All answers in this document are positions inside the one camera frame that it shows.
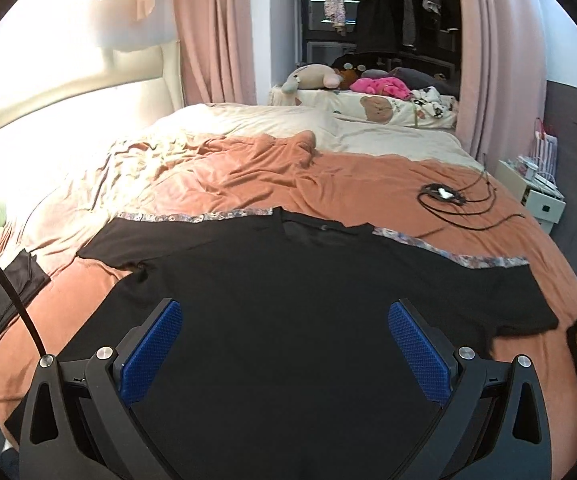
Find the black knit floral-trim top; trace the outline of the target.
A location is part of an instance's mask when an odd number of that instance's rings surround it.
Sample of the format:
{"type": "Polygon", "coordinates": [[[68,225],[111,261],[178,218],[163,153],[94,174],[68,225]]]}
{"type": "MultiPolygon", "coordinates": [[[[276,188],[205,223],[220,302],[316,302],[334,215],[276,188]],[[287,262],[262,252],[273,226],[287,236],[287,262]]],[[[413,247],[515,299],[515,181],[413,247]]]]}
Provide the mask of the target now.
{"type": "Polygon", "coordinates": [[[124,272],[57,356],[115,347],[162,299],[181,333],[133,414],[177,479],[395,479],[439,413],[388,327],[413,304],[454,347],[558,322],[527,262],[441,252],[273,208],[118,218],[78,252],[124,272]]]}

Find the pink clothing pile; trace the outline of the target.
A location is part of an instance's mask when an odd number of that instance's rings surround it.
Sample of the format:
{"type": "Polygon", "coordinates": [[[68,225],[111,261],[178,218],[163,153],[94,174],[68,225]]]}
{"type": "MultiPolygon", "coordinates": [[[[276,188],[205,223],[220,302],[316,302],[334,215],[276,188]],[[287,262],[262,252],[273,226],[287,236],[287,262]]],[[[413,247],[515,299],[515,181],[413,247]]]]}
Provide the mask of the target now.
{"type": "Polygon", "coordinates": [[[373,96],[390,96],[399,100],[410,98],[411,90],[397,77],[367,78],[362,77],[350,86],[353,92],[373,94],[373,96]]]}

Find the folded black garment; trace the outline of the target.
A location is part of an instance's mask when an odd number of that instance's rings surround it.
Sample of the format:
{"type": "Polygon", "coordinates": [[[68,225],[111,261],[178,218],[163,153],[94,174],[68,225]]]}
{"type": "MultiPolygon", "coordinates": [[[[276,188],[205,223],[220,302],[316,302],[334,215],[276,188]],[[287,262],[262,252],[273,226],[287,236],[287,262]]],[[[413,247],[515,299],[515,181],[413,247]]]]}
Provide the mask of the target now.
{"type": "MultiPolygon", "coordinates": [[[[40,290],[49,284],[50,277],[41,269],[37,258],[22,249],[4,269],[24,307],[28,307],[40,290]]],[[[0,285],[0,336],[16,318],[17,310],[13,301],[0,285]]]]}

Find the orange bed blanket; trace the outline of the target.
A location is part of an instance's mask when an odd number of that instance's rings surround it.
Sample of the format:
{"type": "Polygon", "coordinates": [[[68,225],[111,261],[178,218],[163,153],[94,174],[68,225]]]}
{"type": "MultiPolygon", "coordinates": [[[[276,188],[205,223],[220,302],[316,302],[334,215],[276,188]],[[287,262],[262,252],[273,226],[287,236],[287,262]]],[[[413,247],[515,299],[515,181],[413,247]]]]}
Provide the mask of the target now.
{"type": "Polygon", "coordinates": [[[415,198],[425,182],[464,185],[477,168],[471,159],[446,164],[399,154],[327,152],[309,131],[287,138],[151,133],[115,143],[67,180],[50,171],[46,192],[37,183],[8,180],[31,210],[8,218],[0,256],[32,252],[49,274],[51,284],[30,310],[54,350],[65,347],[119,280],[117,271],[83,261],[77,250],[124,212],[197,217],[280,206],[347,226],[373,224],[454,255],[525,258],[559,324],[542,335],[497,338],[493,353],[508,358],[524,351],[535,360],[549,415],[553,475],[563,478],[577,460],[577,374],[566,342],[577,320],[575,272],[505,190],[466,231],[433,218],[415,198]]]}

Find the white bedside nightstand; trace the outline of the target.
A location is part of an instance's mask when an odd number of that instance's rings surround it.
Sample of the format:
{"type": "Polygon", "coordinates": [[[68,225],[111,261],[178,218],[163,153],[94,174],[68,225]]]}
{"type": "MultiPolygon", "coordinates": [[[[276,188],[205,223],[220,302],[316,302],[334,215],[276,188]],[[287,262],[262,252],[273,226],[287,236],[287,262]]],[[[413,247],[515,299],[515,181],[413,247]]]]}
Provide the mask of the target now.
{"type": "Polygon", "coordinates": [[[550,233],[561,221],[566,202],[563,194],[537,180],[526,180],[508,162],[499,160],[494,177],[500,181],[538,221],[544,232],[550,233]]]}

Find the striped gift bag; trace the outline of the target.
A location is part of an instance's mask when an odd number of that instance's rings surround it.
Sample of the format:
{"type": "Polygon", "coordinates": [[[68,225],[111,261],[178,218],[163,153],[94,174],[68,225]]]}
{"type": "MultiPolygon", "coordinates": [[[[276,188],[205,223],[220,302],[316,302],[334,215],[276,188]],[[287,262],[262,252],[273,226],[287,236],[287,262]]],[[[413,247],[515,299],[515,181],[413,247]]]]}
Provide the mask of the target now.
{"type": "Polygon", "coordinates": [[[557,166],[558,140],[545,131],[541,118],[535,120],[535,135],[533,136],[530,157],[538,166],[538,172],[543,176],[555,178],[557,166]]]}

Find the beige plush toy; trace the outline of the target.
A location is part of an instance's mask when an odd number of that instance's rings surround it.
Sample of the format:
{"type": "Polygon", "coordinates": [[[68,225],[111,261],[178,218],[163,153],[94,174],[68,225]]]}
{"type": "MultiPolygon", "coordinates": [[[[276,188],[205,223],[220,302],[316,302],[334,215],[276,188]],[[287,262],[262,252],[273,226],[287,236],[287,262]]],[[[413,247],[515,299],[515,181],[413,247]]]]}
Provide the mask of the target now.
{"type": "Polygon", "coordinates": [[[334,90],[343,80],[331,67],[324,64],[307,64],[290,73],[282,84],[284,93],[295,93],[297,90],[334,90]]]}

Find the pink curtain right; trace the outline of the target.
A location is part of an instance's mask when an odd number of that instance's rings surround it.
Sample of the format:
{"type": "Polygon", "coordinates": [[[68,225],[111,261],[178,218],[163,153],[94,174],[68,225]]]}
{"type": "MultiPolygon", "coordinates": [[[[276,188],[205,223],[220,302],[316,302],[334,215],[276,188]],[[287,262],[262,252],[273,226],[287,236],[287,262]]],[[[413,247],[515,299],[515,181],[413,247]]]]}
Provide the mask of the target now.
{"type": "Polygon", "coordinates": [[[456,136],[489,170],[529,153],[546,94],[539,0],[461,0],[456,136]]]}

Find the pink curtain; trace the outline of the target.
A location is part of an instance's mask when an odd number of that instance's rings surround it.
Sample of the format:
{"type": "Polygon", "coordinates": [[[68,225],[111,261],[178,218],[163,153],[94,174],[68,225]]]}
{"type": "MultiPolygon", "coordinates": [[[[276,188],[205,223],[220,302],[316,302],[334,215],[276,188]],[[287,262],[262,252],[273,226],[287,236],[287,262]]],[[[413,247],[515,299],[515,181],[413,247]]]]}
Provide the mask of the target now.
{"type": "Polygon", "coordinates": [[[250,0],[174,0],[185,102],[256,102],[250,0]]]}
{"type": "Polygon", "coordinates": [[[546,94],[539,0],[461,0],[456,136],[489,170],[529,153],[546,94]]]}

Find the pink curtain left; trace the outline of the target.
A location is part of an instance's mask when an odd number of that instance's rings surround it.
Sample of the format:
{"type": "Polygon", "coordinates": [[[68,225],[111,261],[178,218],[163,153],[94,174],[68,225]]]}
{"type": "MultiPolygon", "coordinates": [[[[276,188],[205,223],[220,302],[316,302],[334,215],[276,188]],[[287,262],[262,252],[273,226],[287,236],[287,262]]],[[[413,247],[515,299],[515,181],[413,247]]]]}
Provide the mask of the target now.
{"type": "Polygon", "coordinates": [[[250,0],[174,0],[185,102],[256,102],[250,0]]]}

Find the hanging black garment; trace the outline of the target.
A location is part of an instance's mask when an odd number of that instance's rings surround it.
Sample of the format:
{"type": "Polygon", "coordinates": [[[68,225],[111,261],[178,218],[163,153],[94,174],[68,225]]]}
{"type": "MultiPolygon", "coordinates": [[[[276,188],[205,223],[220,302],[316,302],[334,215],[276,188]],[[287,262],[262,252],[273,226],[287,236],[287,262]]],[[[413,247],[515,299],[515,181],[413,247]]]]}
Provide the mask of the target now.
{"type": "Polygon", "coordinates": [[[402,41],[403,0],[358,1],[355,52],[397,52],[402,41]]]}

